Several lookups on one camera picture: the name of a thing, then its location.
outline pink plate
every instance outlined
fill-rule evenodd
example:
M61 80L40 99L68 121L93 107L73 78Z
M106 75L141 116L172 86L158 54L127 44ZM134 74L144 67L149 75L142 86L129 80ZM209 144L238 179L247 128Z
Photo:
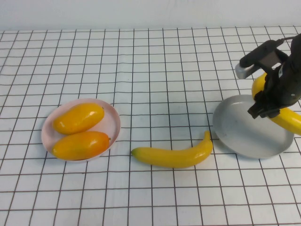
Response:
M113 145L113 143L115 143L115 141L118 137L118 134L120 132L120 126L121 126L120 125L120 117L119 117L117 111L115 110L115 108L113 106L111 106L110 104L108 104L102 100L98 100L98 99L91 99L91 98L77 99L77 100L70 101L70 102L58 107L45 120L43 128L42 128L42 143L49 153L51 153L53 145L59 139L61 139L65 136L63 134L56 132L53 129L53 127L52 127L53 120L55 118L57 118L58 116L64 114L71 107L78 105L78 104L87 103L87 102L97 103L100 106L102 106L104 109L103 119L98 124L96 124L94 127L89 129L88 131L99 131L99 132L106 133L111 138L110 146L109 146L108 150ZM101 154L99 154L98 156L95 156L93 158L90 158L90 159L71 161L71 162L89 161L92 159L96 159Z

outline grid tablecloth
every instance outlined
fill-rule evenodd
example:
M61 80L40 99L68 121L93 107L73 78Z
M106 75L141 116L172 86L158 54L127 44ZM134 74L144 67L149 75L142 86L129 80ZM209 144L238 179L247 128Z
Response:
M301 226L301 140L280 156L250 160L212 128L225 98L250 94L239 59L300 26L0 33L0 226ZM290 42L279 49L290 54ZM47 154L46 117L77 98L112 104L122 129L97 160ZM300 103L292 107L301 111ZM182 149L205 130L204 162L163 169L130 156L138 146Z

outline plastic fruit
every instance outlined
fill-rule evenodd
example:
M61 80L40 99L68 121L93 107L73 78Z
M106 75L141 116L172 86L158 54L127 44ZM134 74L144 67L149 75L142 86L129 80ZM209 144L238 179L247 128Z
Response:
M255 79L252 85L252 96L253 98L255 95L264 89L265 84L265 76L267 74L264 73L262 76ZM301 115L294 112L293 110L285 107L280 109L280 114L274 118L269 118L277 125L281 126L282 128L301 136Z
M138 147L132 150L132 155L139 161L171 168L186 168L205 160L212 152L213 144L210 132L205 131L204 139L194 147L175 151L152 147Z
M75 105L66 113L53 121L53 128L62 134L70 135L84 132L104 117L103 108L96 103L83 103Z
M59 159L76 161L95 157L108 149L108 135L97 131L87 131L66 136L52 148L52 154Z

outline plate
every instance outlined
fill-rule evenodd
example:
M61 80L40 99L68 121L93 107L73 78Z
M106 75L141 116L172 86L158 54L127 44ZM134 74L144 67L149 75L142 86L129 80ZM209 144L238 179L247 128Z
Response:
M251 95L223 100L213 113L218 138L234 152L249 158L269 158L284 152L294 134L268 118L253 119L247 110L254 104Z
M53 129L53 127L52 127L53 120L55 118L57 118L58 116L64 114L66 111L68 111L73 106L82 104L82 103L97 103L103 107L103 109L104 109L103 119L98 124L96 124L94 127L89 129L88 131L99 131L99 132L106 133L111 138L108 149L110 149L110 147L115 143L115 141L119 135L120 126L121 126L120 125L120 117L119 117L116 109L113 106L111 106L110 104L108 104L102 100L92 99L92 98L77 99L77 100L70 101L62 106L59 106L45 120L44 125L42 127L41 135L42 135L42 143L49 153L51 153L52 147L54 146L54 144L58 140L60 140L61 138L63 138L65 136L63 134L56 132ZM104 152L102 152L101 154L99 154L93 158L90 158L90 159L71 161L71 162L89 161L89 160L98 158L103 153Z

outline yellow mango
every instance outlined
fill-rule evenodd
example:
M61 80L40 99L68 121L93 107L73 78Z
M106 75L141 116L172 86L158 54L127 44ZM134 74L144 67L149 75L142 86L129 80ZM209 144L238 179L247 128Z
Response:
M52 148L52 154L67 161L84 160L95 157L108 149L108 135L97 131L87 131L65 136Z
M104 117L103 108L96 103L78 104L53 121L53 128L65 135L84 132Z

